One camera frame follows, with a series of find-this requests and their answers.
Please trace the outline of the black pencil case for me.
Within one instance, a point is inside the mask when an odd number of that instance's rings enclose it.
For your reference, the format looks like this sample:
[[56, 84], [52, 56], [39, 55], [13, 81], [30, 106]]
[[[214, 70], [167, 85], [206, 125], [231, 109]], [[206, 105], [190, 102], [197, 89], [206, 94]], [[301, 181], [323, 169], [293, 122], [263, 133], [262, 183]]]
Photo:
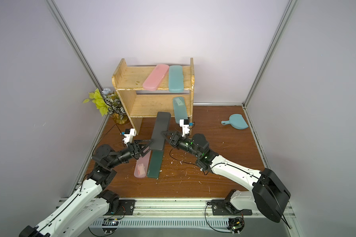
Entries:
[[169, 112], [158, 112], [154, 129], [152, 132], [150, 149], [153, 151], [163, 151], [165, 147], [165, 138], [162, 134], [168, 131], [170, 125], [171, 114]]

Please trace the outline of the light pink pencil case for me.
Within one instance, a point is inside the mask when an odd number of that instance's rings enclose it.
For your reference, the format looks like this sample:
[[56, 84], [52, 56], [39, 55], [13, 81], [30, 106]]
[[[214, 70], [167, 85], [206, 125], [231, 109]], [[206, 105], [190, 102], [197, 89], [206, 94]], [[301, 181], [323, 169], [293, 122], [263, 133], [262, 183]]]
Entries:
[[135, 169], [133, 173], [136, 178], [145, 178], [147, 176], [150, 156], [151, 156], [151, 151], [149, 151], [145, 156], [139, 158], [136, 161]]

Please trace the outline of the dark green pencil case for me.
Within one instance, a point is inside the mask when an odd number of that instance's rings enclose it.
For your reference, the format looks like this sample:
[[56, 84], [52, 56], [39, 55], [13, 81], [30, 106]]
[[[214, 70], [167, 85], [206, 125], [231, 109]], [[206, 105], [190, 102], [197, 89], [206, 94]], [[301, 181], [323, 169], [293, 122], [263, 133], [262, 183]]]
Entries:
[[147, 171], [148, 178], [157, 179], [159, 177], [164, 151], [152, 151]]

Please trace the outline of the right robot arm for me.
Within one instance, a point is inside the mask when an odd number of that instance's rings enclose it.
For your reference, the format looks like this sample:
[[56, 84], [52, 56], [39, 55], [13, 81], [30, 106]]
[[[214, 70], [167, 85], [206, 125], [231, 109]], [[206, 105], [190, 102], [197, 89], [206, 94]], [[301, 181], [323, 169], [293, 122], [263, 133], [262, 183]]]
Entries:
[[269, 220], [286, 220], [284, 211], [291, 193], [274, 171], [251, 169], [227, 160], [210, 148], [204, 134], [189, 138], [178, 131], [163, 131], [161, 135], [173, 148], [195, 156], [195, 165], [202, 170], [223, 176], [251, 192], [257, 209]]

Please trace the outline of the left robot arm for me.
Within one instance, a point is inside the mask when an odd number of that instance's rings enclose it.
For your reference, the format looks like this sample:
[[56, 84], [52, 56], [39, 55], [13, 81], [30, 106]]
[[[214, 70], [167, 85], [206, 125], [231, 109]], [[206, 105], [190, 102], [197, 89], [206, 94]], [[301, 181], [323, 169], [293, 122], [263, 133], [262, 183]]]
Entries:
[[83, 179], [79, 188], [51, 215], [38, 225], [25, 227], [21, 237], [77, 237], [99, 217], [116, 213], [119, 195], [107, 190], [116, 175], [114, 167], [139, 159], [149, 152], [151, 140], [127, 143], [121, 151], [104, 144], [93, 155], [94, 169]]

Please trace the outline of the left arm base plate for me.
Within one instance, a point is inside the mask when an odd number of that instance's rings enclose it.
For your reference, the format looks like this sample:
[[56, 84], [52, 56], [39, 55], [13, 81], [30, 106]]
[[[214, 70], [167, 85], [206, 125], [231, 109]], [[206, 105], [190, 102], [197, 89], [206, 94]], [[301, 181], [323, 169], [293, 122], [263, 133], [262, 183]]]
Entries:
[[131, 216], [135, 208], [135, 199], [117, 199], [110, 203], [106, 215]]

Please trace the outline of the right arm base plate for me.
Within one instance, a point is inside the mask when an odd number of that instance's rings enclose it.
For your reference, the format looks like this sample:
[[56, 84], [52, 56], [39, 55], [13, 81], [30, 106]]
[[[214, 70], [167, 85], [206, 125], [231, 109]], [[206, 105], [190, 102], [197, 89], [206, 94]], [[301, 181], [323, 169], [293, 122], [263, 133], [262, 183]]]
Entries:
[[238, 210], [224, 199], [213, 199], [209, 204], [214, 216], [252, 216], [253, 214], [251, 209]]

